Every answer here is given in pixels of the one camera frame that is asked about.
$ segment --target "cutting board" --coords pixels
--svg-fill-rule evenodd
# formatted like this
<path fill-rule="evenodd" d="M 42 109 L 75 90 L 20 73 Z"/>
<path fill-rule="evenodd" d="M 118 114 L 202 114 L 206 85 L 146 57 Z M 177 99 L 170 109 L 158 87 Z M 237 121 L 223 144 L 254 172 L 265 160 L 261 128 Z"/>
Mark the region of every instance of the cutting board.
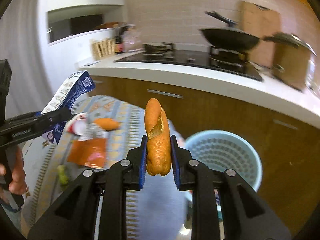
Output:
<path fill-rule="evenodd" d="M 239 26 L 243 31 L 259 38 L 270 36 L 281 31 L 280 13 L 242 1 Z M 258 45 L 249 52 L 249 60 L 259 65 L 271 67 L 274 49 L 273 42 L 260 40 Z"/>

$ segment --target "baguette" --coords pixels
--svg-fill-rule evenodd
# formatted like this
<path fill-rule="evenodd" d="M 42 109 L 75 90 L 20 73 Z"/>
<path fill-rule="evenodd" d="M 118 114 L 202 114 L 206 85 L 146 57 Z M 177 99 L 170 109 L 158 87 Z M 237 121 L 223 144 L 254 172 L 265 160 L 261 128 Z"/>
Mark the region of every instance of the baguette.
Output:
<path fill-rule="evenodd" d="M 147 172 L 152 176 L 165 176 L 171 169 L 169 124 L 165 111 L 155 98 L 147 103 L 144 124 L 148 135 Z"/>

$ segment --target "kitchen counter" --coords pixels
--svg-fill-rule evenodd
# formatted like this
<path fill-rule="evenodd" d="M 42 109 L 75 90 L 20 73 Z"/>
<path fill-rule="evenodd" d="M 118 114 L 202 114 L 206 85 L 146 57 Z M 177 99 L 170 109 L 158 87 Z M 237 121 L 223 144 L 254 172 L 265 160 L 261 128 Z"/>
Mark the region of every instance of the kitchen counter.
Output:
<path fill-rule="evenodd" d="M 140 52 L 115 55 L 91 66 L 81 66 L 90 75 L 137 79 L 176 85 L 236 98 L 286 114 L 320 129 L 320 100 L 308 89 L 299 92 L 261 74 L 263 82 L 210 69 L 116 60 Z"/>

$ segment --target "food wrapper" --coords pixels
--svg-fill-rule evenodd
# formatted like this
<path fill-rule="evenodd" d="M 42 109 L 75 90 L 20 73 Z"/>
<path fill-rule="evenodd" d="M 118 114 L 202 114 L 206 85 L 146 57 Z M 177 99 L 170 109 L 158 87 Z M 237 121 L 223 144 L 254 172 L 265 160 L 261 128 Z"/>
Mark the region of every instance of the food wrapper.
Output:
<path fill-rule="evenodd" d="M 65 126 L 65 130 L 76 135 L 83 135 L 87 129 L 87 113 L 74 116 Z"/>
<path fill-rule="evenodd" d="M 95 123 L 87 124 L 83 135 L 73 141 L 67 161 L 90 168 L 103 169 L 109 132 Z"/>
<path fill-rule="evenodd" d="M 95 84 L 86 70 L 71 74 L 59 87 L 51 101 L 47 104 L 41 114 L 57 109 L 71 109 L 76 99 L 84 93 L 95 88 Z M 52 143 L 58 144 L 66 122 L 61 122 L 52 127 L 42 135 L 43 138 Z"/>

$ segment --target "wok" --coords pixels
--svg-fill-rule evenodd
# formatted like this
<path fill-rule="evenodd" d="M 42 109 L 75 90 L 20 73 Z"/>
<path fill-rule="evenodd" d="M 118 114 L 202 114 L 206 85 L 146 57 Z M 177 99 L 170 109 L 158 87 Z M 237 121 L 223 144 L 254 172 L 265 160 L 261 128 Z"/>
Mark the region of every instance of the wok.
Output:
<path fill-rule="evenodd" d="M 209 43 L 217 48 L 246 52 L 256 46 L 259 37 L 234 28 L 237 22 L 229 20 L 217 12 L 205 12 L 206 14 L 228 24 L 226 28 L 200 29 Z"/>

